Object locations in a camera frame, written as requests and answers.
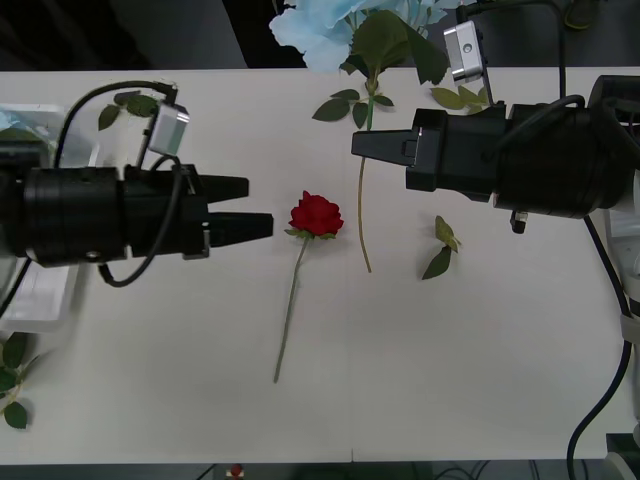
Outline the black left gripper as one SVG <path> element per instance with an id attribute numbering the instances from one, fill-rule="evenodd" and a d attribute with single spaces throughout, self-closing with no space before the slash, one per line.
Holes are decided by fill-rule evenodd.
<path id="1" fill-rule="evenodd" d="M 124 232 L 134 257 L 146 256 L 157 239 L 168 211 L 175 172 L 181 173 L 178 200 L 158 249 L 160 255 L 180 254 L 187 260 L 208 257 L 208 230 L 211 247 L 273 235 L 274 219 L 269 213 L 208 212 L 207 202 L 248 197 L 247 178 L 205 175 L 203 187 L 192 164 L 155 171 L 127 166 L 122 180 Z"/>

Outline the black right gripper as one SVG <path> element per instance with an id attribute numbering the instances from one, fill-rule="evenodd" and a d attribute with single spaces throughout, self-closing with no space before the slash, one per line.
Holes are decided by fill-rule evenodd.
<path id="1" fill-rule="evenodd" d="M 507 124 L 504 104 L 473 115 L 418 109 L 412 130 L 354 133 L 351 153 L 407 167 L 409 190 L 448 190 L 487 203 L 497 186 L 497 162 L 488 153 L 506 133 Z"/>

